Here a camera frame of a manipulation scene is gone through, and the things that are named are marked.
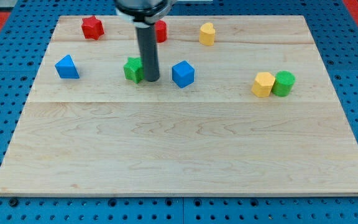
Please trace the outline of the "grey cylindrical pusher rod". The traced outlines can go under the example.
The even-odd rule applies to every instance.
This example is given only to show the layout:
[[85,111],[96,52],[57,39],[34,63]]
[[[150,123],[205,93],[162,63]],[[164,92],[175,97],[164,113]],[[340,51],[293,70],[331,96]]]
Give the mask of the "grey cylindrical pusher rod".
[[144,69],[144,79],[156,82],[160,78],[155,26],[136,27],[137,42]]

